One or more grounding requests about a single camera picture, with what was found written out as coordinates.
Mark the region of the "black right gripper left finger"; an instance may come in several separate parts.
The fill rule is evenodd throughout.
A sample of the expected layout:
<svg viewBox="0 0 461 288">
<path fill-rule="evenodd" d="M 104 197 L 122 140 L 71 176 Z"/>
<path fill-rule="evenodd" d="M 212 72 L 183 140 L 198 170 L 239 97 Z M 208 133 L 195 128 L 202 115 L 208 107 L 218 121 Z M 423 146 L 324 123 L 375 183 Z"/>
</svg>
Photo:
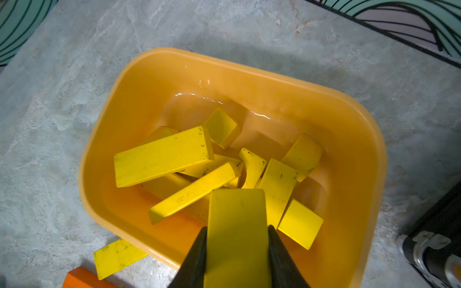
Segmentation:
<svg viewBox="0 0 461 288">
<path fill-rule="evenodd" d="M 168 288 L 203 288 L 206 270 L 207 230 L 207 227 L 200 230 Z"/>
</svg>

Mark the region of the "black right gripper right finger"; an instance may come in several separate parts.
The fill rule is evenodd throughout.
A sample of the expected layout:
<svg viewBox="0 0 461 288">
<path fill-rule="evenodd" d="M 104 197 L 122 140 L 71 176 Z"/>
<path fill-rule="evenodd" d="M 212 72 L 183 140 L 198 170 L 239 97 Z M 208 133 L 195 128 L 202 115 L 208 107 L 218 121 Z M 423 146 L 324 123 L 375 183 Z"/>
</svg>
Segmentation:
<svg viewBox="0 0 461 288">
<path fill-rule="evenodd" d="M 268 238 L 272 287 L 310 288 L 272 225 L 268 227 Z"/>
</svg>

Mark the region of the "yellow bridge block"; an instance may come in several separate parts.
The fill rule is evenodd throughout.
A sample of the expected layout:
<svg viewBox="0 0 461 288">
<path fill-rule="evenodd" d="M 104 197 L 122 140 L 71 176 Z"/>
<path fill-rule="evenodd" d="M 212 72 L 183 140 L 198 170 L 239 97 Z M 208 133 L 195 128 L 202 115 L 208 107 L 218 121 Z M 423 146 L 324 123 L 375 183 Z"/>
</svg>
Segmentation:
<svg viewBox="0 0 461 288">
<path fill-rule="evenodd" d="M 268 224 L 260 189 L 211 193 L 206 240 L 206 288 L 269 288 Z"/>
</svg>

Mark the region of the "yellow arch block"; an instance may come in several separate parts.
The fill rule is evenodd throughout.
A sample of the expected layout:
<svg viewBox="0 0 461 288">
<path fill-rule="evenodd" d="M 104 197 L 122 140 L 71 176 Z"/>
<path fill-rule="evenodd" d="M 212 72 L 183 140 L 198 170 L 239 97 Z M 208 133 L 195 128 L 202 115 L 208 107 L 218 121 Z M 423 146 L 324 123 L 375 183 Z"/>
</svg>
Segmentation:
<svg viewBox="0 0 461 288">
<path fill-rule="evenodd" d="M 267 161 L 246 148 L 243 148 L 240 151 L 239 156 L 246 167 L 246 180 L 242 189 L 256 188 L 258 181 L 267 166 Z"/>
</svg>

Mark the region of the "yellow small cube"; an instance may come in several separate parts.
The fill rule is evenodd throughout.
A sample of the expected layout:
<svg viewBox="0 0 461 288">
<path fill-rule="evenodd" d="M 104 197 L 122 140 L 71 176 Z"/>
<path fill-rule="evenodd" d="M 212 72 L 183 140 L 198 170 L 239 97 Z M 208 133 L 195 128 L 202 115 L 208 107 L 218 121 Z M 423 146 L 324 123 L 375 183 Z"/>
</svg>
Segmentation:
<svg viewBox="0 0 461 288">
<path fill-rule="evenodd" d="M 297 181 L 302 182 L 316 169 L 323 153 L 322 146 L 302 134 L 282 158 L 282 163 L 297 170 Z"/>
</svg>

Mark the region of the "small yellow cube block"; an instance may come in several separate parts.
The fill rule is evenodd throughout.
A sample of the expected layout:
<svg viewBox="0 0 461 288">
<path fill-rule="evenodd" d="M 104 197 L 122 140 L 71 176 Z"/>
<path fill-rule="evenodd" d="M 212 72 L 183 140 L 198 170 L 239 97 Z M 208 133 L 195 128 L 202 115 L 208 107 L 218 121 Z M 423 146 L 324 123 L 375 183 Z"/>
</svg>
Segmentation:
<svg viewBox="0 0 461 288">
<path fill-rule="evenodd" d="M 241 134 L 238 124 L 221 108 L 217 108 L 205 121 L 211 139 L 222 149 L 228 149 Z"/>
</svg>

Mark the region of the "diagonal yellow long block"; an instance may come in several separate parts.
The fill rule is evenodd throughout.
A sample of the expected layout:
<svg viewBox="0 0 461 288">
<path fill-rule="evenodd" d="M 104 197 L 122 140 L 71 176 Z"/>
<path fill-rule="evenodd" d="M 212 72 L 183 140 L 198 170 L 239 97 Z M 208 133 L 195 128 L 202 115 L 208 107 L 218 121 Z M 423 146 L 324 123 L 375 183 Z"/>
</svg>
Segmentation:
<svg viewBox="0 0 461 288">
<path fill-rule="evenodd" d="M 241 172 L 235 163 L 227 162 L 189 186 L 162 200 L 150 208 L 148 215 L 152 224 L 161 222 L 183 208 L 194 204 L 213 190 L 225 186 L 239 177 Z"/>
</svg>

